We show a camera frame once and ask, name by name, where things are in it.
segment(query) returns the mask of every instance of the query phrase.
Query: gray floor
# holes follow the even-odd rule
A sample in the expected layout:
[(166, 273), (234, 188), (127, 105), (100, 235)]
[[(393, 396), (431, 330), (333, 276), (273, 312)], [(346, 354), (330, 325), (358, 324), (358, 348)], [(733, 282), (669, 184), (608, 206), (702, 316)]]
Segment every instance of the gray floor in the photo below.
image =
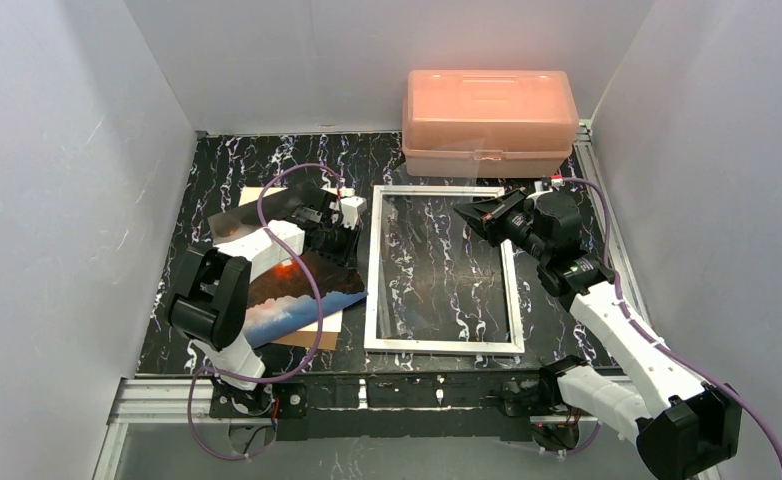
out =
[[(231, 452), (223, 425), (201, 425), (209, 445)], [(560, 460), (490, 438), (351, 438), (280, 442), (250, 462), (208, 456), (187, 425), (132, 424), (118, 479), (536, 479), (652, 480), (635, 448), (604, 427), (585, 452)]]

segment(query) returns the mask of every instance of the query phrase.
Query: white enclosure wall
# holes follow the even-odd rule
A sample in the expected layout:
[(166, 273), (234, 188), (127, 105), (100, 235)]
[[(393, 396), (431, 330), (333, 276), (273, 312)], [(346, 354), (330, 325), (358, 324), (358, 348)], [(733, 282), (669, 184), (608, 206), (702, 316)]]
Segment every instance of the white enclosure wall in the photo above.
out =
[(122, 0), (0, 1), (0, 479), (91, 477), (194, 141)]
[(589, 118), (652, 0), (126, 0), (191, 125), (399, 130), (414, 69), (564, 70)]
[[(782, 439), (782, 2), (657, 1), (593, 126), (654, 325)], [(751, 420), (721, 473), (780, 478)]]

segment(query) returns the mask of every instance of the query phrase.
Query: orange plastic box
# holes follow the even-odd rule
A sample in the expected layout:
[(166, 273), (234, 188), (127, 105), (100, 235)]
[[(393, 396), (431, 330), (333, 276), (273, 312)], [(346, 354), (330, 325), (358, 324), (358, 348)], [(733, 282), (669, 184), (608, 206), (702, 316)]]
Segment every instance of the orange plastic box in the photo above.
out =
[(415, 70), (403, 104), (406, 170), (546, 177), (571, 154), (578, 125), (564, 72)]

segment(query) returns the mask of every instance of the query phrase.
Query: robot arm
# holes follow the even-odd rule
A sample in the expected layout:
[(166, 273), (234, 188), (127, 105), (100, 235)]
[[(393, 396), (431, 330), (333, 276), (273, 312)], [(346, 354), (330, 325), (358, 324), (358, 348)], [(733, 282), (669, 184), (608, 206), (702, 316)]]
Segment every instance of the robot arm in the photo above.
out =
[[(361, 231), (359, 215), (366, 202), (348, 197), (340, 202), (329, 192), (304, 186), (303, 202), (284, 220), (268, 228), (297, 254), (312, 250), (341, 264), (355, 260)], [(215, 247), (186, 251), (167, 298), (170, 325), (199, 347), (218, 370), (259, 378), (264, 363), (243, 335), (249, 288), (253, 280), (290, 255), (262, 229)], [(224, 376), (240, 390), (256, 383)]]
[(545, 290), (594, 332), (637, 389), (615, 384), (569, 356), (540, 370), (541, 406), (566, 404), (597, 416), (636, 445), (660, 480), (683, 480), (735, 455), (741, 407), (656, 350), (628, 323), (615, 295), (614, 272), (581, 247), (579, 210), (570, 196), (514, 191), (459, 205), (456, 212), (492, 246), (511, 241), (536, 258)]

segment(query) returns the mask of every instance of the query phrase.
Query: black marble surface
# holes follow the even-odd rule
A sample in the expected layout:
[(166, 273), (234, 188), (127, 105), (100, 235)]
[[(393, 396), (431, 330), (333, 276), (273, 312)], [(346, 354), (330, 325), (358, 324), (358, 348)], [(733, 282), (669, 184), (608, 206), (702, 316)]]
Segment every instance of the black marble surface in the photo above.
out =
[[(215, 213), (237, 206), (243, 187), (262, 186), (284, 169), (308, 162), (322, 163), (333, 168), (342, 176), (346, 187), (355, 189), (356, 195), (367, 198), (369, 202), (372, 202), (374, 185), (467, 185), (471, 183), (468, 180), (408, 177), (403, 166), (404, 157), (400, 149), (399, 133), (281, 137), (221, 136), (201, 139), (197, 144), (162, 279), (149, 318), (147, 336), (138, 362), (139, 374), (188, 374), (203, 360), (202, 353), (190, 346), (187, 339), (173, 331), (167, 324), (163, 317), (162, 300), (171, 286), (171, 274), (178, 267), (181, 253), (190, 244), (211, 243), (206, 219)], [(574, 157), (565, 161), (561, 173), (565, 176), (582, 176)], [(330, 184), (328, 175), (323, 175), (318, 170), (307, 169), (287, 177), (283, 186), (306, 181), (318, 186)], [(530, 180), (523, 179), (480, 179), (476, 184), (499, 185), (507, 188), (532, 186)], [(583, 215), (584, 242), (591, 251), (597, 251), (602, 242), (588, 193), (578, 188), (571, 188), (569, 191), (575, 195)], [(398, 210), (402, 213), (398, 217), (398, 222), (409, 218), (412, 212), (418, 212), (418, 215), (430, 213), (427, 208), (429, 201), (415, 204), (411, 200), (402, 199), (400, 202), (402, 203)], [(433, 207), (437, 208), (435, 202), (438, 200), (433, 200)], [(430, 214), (432, 219), (428, 218), (429, 215), (426, 220), (423, 216), (419, 216), (418, 222), (402, 221), (397, 225), (400, 241), (410, 242), (412, 253), (420, 249), (406, 260), (423, 272), (410, 276), (412, 280), (410, 292), (417, 292), (419, 289), (428, 290), (435, 286), (435, 282), (443, 283), (449, 279), (455, 283), (458, 298), (464, 300), (448, 305), (446, 309), (442, 306), (440, 309), (442, 313), (434, 318), (427, 319), (424, 314), (419, 313), (420, 319), (403, 316), (400, 322), (395, 320), (393, 326), (396, 328), (393, 329), (393, 336), (419, 338), (418, 332), (415, 331), (418, 330), (420, 335), (431, 335), (440, 339), (505, 341), (505, 312), (500, 311), (496, 306), (488, 311), (485, 308), (486, 303), (489, 308), (497, 305), (504, 295), (502, 277), (497, 276), (499, 263), (494, 263), (499, 259), (497, 250), (477, 252), (474, 256), (477, 262), (468, 260), (466, 265), (453, 265), (453, 268), (442, 271), (439, 275), (438, 268), (445, 267), (443, 249), (448, 247), (439, 237), (442, 229), (447, 232), (452, 230), (452, 227), (447, 225), (448, 222), (458, 220), (459, 227), (456, 227), (457, 230), (454, 232), (457, 233), (453, 233), (452, 238), (461, 241), (458, 245), (450, 246), (450, 250), (464, 253), (466, 249), (481, 250), (484, 246), (478, 239), (467, 237), (461, 227), (460, 219), (450, 215)], [(363, 278), (367, 279), (370, 208), (364, 214), (363, 220), (366, 228), (359, 242), (358, 268)], [(415, 240), (414, 236), (418, 233), (423, 238)], [(612, 365), (612, 358), (600, 342), (544, 292), (536, 278), (535, 261), (519, 251), (515, 251), (514, 257), (526, 345), (523, 355), (494, 357), (366, 353), (362, 347), (365, 315), (365, 303), (362, 301), (344, 312), (343, 328), (338, 337), (337, 349), (319, 352), (310, 364), (309, 370), (311, 372), (401, 372), (536, 368), (568, 354), (587, 358), (593, 365)], [(500, 286), (485, 288), (486, 281), (489, 285)], [(398, 291), (403, 292), (406, 288), (407, 286), (403, 286), (403, 289)], [(395, 311), (392, 304), (389, 304), (389, 307), (392, 312)], [(424, 333), (426, 330), (432, 330), (432, 333)], [(275, 374), (293, 368), (305, 351), (306, 349), (300, 347), (267, 345), (258, 349), (257, 353), (267, 365), (268, 373)]]

